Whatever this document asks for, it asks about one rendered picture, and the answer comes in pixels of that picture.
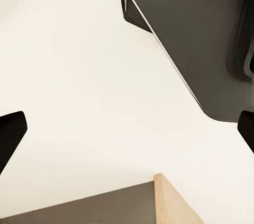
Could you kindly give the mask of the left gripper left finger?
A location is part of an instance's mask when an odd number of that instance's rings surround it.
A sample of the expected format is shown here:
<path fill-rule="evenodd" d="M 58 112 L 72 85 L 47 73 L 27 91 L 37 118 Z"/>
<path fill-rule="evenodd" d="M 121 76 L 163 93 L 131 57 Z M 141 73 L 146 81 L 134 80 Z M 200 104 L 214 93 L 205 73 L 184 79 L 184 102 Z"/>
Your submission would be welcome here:
<path fill-rule="evenodd" d="M 24 112 L 0 117 L 0 174 L 28 130 Z"/>

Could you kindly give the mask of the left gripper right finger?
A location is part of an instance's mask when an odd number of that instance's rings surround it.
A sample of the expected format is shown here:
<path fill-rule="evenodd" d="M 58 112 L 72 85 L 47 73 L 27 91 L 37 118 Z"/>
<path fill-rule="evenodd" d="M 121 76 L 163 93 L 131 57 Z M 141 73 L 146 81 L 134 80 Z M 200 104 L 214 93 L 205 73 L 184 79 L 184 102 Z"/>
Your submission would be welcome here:
<path fill-rule="evenodd" d="M 237 129 L 254 153 L 254 113 L 241 111 Z"/>

